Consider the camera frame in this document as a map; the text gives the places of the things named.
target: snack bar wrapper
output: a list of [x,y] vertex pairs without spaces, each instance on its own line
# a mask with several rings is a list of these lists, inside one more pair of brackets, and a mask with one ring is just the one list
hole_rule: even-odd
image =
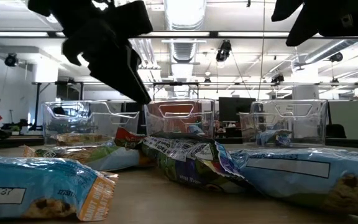
[[[117,135],[124,131],[118,129]],[[128,140],[126,144],[141,147],[149,158],[157,161],[158,168],[172,181],[218,192],[238,193],[253,189],[246,181],[221,167],[217,143],[211,139],[182,133],[128,136],[125,139]]]
[[32,149],[25,146],[24,157],[75,159],[98,171],[113,171],[134,166],[151,166],[140,150],[120,146],[67,146]]
[[117,175],[69,159],[0,157],[0,219],[106,219]]
[[337,149],[258,149],[227,152],[224,169],[263,194],[297,205],[358,215],[358,152]]
[[66,133],[56,134],[52,136],[56,140],[57,146],[87,146],[104,144],[105,142],[113,140],[112,137],[104,136],[102,134],[77,134]]

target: table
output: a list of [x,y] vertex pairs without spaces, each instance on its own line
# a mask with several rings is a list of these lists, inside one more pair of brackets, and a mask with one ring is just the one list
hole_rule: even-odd
[[[229,146],[235,149],[240,146]],[[0,149],[0,156],[20,156],[21,148]],[[298,208],[259,194],[204,192],[170,182],[156,168],[117,172],[113,203],[107,220],[100,224],[271,224],[271,223],[358,223],[358,217],[330,215]],[[16,223],[38,223],[16,221]],[[47,220],[43,224],[79,223],[76,220]]]

